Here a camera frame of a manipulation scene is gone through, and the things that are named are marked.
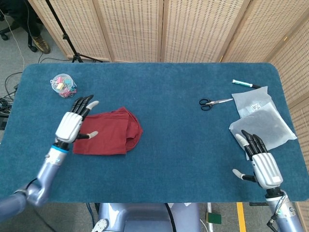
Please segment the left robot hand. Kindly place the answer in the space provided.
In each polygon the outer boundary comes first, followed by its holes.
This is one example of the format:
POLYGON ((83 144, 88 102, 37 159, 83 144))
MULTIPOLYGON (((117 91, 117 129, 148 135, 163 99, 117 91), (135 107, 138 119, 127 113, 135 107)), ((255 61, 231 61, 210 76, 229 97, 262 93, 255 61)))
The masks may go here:
POLYGON ((98 105, 99 101, 90 102, 94 95, 79 97, 66 112, 56 130, 55 142, 72 144, 78 139, 91 139, 98 135, 98 131, 80 133, 81 126, 89 112, 98 105))

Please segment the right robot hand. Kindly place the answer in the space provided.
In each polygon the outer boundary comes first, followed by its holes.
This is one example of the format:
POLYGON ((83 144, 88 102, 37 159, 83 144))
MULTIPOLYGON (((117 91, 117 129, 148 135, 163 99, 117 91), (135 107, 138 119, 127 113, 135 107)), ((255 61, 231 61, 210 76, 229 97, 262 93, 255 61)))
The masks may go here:
POLYGON ((244 149, 253 167, 254 175, 243 174, 237 169, 232 170, 233 174, 239 179, 256 182, 265 190, 280 187, 283 177, 273 155, 268 152, 263 140, 245 130, 242 130, 241 133, 236 134, 235 138, 244 149))

